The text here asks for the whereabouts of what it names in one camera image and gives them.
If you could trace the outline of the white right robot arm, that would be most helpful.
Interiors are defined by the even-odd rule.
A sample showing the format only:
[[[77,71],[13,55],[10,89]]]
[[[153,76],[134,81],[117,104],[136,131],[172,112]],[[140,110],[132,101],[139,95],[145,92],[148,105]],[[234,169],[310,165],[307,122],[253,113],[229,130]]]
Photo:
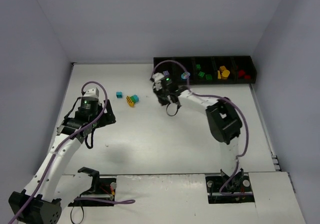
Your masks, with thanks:
[[[206,116],[210,133],[220,144],[221,171],[231,176],[239,171],[239,136],[242,122],[236,110],[227,102],[217,99],[205,100],[192,94],[186,86],[178,87],[172,79],[162,73],[151,77],[152,89],[162,106],[175,104],[177,109],[184,107]]]

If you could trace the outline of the teal square lego brick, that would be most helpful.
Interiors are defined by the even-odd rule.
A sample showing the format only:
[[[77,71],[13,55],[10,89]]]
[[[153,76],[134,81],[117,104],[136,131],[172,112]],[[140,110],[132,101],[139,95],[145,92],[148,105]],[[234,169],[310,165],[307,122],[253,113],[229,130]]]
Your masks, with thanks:
[[[123,93],[120,92],[120,91],[117,91],[117,92],[116,92],[116,97],[117,97],[117,98],[123,98]]]

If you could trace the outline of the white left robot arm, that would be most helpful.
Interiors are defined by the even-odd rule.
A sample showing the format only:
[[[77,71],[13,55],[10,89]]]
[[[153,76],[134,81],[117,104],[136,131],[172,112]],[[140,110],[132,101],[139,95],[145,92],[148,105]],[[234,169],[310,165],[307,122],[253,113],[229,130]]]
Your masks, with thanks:
[[[78,98],[80,106],[74,117],[66,114],[50,152],[42,165],[21,192],[12,192],[9,205],[15,220],[25,224],[56,224],[62,210],[85,191],[95,191],[100,173],[82,167],[75,176],[64,177],[65,169],[88,136],[98,128],[116,122],[109,100],[104,104],[97,96]]]

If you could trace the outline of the red arch lego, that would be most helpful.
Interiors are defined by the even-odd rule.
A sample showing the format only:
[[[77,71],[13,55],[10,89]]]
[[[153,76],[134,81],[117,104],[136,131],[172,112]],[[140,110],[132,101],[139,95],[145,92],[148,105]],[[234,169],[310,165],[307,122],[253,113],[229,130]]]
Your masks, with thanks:
[[[238,71],[238,78],[244,78],[246,75],[246,72],[244,70],[239,70]]]

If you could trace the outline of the purple square lego brick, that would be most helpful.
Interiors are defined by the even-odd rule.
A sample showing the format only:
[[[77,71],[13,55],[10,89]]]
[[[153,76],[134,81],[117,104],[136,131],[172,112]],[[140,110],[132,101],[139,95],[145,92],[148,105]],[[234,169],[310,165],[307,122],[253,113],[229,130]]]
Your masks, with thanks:
[[[164,76],[170,76],[170,73],[169,73],[167,70],[165,70],[165,71],[163,72],[163,74],[164,74]]]

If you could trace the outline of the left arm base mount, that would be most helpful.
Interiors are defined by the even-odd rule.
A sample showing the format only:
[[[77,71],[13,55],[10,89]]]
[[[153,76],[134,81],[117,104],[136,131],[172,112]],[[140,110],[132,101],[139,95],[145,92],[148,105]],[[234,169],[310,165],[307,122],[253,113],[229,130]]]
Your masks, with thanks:
[[[85,217],[84,207],[113,207],[112,203],[102,203],[97,201],[92,201],[89,199],[99,199],[105,201],[114,201],[116,192],[111,187],[112,183],[117,183],[115,177],[101,178],[100,173],[97,170],[93,170],[87,167],[82,167],[78,170],[78,173],[85,173],[92,178],[91,187],[81,193],[78,198],[86,198],[86,200],[73,201],[68,206],[72,207],[70,212],[70,221],[72,224],[81,224]],[[80,208],[82,211],[82,218],[80,221],[76,222],[73,220],[73,211],[74,208]]]

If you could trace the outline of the green square lego brick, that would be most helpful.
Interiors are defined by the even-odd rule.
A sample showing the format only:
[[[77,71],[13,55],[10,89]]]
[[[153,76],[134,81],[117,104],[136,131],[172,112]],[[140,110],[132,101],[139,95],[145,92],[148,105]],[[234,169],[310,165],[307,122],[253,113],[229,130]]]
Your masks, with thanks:
[[[136,103],[136,101],[137,101],[134,96],[131,96],[130,99],[131,99],[131,101],[132,101],[133,103]]]

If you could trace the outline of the green curved lego brick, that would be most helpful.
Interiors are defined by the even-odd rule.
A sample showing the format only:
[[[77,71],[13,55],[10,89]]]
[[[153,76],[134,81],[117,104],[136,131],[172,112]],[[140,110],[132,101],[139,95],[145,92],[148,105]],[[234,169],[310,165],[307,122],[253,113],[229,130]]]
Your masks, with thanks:
[[[207,75],[205,76],[205,78],[206,78],[206,80],[212,80],[212,76],[211,76],[210,74],[207,74]]]

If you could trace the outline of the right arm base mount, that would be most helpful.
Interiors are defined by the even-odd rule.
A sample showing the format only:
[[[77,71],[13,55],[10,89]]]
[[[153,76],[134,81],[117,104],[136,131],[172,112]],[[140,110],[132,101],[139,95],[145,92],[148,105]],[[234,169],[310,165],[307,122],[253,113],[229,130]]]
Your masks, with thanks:
[[[255,198],[249,174],[242,168],[231,181],[220,191],[229,176],[221,172],[205,176],[207,199],[209,204],[241,204],[254,203]]]

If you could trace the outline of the yellow 2x4 lego brick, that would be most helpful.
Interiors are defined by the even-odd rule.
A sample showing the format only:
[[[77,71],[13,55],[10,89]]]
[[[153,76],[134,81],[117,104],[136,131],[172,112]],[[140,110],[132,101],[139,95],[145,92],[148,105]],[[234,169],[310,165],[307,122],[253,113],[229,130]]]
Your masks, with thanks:
[[[222,78],[222,77],[221,77],[221,72],[220,72],[219,70],[217,71],[217,78],[218,78],[218,79],[221,79],[221,78]]]

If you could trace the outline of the yellow black striped lego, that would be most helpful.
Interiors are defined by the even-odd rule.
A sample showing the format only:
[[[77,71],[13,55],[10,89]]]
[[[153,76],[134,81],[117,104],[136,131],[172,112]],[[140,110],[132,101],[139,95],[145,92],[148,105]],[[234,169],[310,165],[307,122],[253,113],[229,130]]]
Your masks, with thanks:
[[[130,99],[131,96],[127,96],[126,97],[126,101],[127,101],[127,104],[130,106],[130,107],[134,107],[135,106],[135,103],[133,103]]]

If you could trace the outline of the green slope lego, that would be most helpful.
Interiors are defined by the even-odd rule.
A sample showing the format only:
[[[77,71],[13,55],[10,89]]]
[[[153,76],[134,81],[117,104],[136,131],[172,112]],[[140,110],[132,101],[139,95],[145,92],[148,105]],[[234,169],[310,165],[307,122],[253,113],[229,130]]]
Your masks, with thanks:
[[[200,77],[200,79],[203,79],[204,76],[205,76],[205,73],[202,72],[202,71],[200,71],[200,72],[198,73],[198,76]]]

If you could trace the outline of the teal oval lego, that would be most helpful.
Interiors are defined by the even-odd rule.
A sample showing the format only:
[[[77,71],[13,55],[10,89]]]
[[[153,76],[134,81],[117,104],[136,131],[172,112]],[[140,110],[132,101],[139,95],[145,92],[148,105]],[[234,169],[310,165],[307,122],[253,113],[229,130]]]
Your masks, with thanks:
[[[184,73],[182,73],[181,74],[181,79],[183,79],[183,80],[187,80],[189,77],[190,77],[190,73],[189,72],[184,72]]]

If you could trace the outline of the yellow butterfly oval lego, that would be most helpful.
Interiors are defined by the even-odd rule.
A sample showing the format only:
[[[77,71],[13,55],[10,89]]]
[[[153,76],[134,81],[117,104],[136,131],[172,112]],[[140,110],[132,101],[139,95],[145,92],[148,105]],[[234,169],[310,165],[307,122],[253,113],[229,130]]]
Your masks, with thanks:
[[[230,71],[225,69],[221,72],[221,79],[225,80],[225,79],[228,79],[229,75],[230,75]]]

